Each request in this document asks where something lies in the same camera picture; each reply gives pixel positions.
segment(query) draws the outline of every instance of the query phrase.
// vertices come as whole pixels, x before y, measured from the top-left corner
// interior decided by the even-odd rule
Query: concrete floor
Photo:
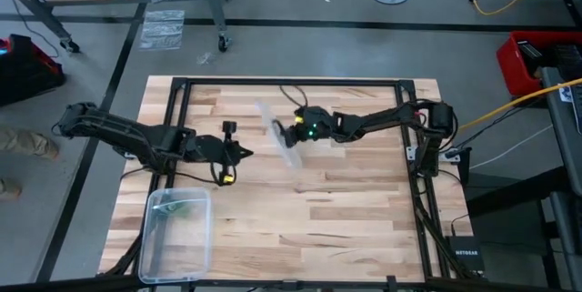
[[[561,0],[523,0],[502,15],[477,15],[467,0],[408,0],[381,5],[373,0],[233,0],[225,5],[228,18],[353,20],[414,23],[572,25]],[[479,0],[486,9],[509,0]],[[10,0],[0,0],[2,13],[13,13]],[[208,17],[204,3],[178,2],[150,5],[148,10],[181,9],[186,17]],[[56,8],[58,15],[133,15],[134,5]],[[1,22],[0,36],[29,35],[22,23]],[[30,26],[52,43],[56,38],[41,24]],[[66,24],[81,55],[61,52],[58,59],[68,83],[53,93],[3,107],[0,123],[49,133],[65,105],[99,103],[109,82],[128,25]],[[136,118],[150,75],[189,76],[358,76],[435,78],[441,95],[455,107],[461,123],[504,104],[509,95],[495,57],[507,34],[430,31],[366,30],[345,28],[245,27],[229,28],[235,43],[225,54],[216,50],[212,26],[185,28],[181,49],[140,52],[134,45],[111,112]],[[33,39],[46,52],[42,40]],[[216,55],[209,65],[196,57]],[[547,111],[529,109],[491,129],[475,143],[472,161],[480,163],[549,125]],[[469,136],[478,129],[464,132]],[[32,281],[65,201],[85,140],[57,138],[62,154],[54,163],[0,154],[0,173],[18,179],[24,193],[18,202],[0,204],[0,285]],[[558,166],[561,160],[551,132],[521,146],[502,160],[477,172],[525,178]],[[75,211],[53,279],[91,277],[105,243],[119,188],[124,160],[101,144],[95,154],[83,195]],[[530,244],[536,228],[533,208],[512,209],[474,221],[476,232],[491,232],[486,241],[522,241]],[[487,272],[492,280],[544,286],[536,252],[511,251],[484,244]]]

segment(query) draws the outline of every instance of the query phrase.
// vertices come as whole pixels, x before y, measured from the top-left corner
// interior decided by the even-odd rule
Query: person's leg
[[[50,159],[58,155],[58,146],[48,137],[7,126],[0,126],[0,150]]]
[[[0,178],[0,201],[14,200],[20,196],[20,186],[9,179]]]

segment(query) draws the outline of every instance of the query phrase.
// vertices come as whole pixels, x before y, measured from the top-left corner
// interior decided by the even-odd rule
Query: red crate
[[[541,89],[538,78],[531,76],[517,48],[517,41],[528,41],[538,50],[554,44],[581,44],[582,33],[574,32],[512,32],[497,50],[497,61],[512,96],[525,96]]]

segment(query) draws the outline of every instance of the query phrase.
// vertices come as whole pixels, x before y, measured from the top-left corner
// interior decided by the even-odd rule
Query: wooden table
[[[149,77],[139,122],[163,122],[172,78]],[[418,98],[440,98],[437,81],[415,84]],[[310,105],[330,112],[366,115],[396,106],[393,87],[304,89]],[[288,91],[301,100],[297,91]],[[293,123],[296,106],[277,86],[194,86],[190,96],[187,127],[199,135],[222,136],[222,122],[236,121],[233,138],[255,152],[237,167],[234,186],[204,185],[211,190],[214,211],[212,265],[205,278],[382,282],[393,275],[399,282],[424,281],[401,130],[375,132],[350,144],[301,144],[304,167],[290,169],[261,125],[256,100],[271,105],[284,125]],[[125,171],[139,167],[130,161]],[[441,168],[457,174],[453,166]],[[181,163],[177,171],[210,177],[208,164]],[[150,176],[141,172],[121,182],[100,271],[110,268],[137,236]],[[177,176],[175,185],[203,184]],[[446,235],[451,220],[467,213],[463,189],[445,174],[434,178],[434,187]],[[458,219],[455,229],[472,234],[467,217]],[[436,247],[428,240],[438,276]]]

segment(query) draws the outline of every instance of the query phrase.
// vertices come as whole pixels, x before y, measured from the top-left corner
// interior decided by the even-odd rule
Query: transparent plastic sheet
[[[271,112],[271,108],[261,102],[255,102],[256,108],[261,113],[261,119],[263,122],[263,126],[266,127],[266,133],[270,137],[271,141],[276,147],[278,154],[283,157],[285,164],[289,168],[293,169],[300,169],[303,167],[303,161],[301,160],[301,156],[297,151],[296,147],[288,148],[286,147],[285,139],[281,135],[281,131],[279,126],[274,125],[274,120],[276,120],[275,115]]]
[[[210,65],[216,59],[216,55],[212,52],[205,52],[203,55],[199,55],[196,58],[196,63],[199,65]]]
[[[176,50],[182,46],[183,10],[148,11],[139,48],[145,51]]]

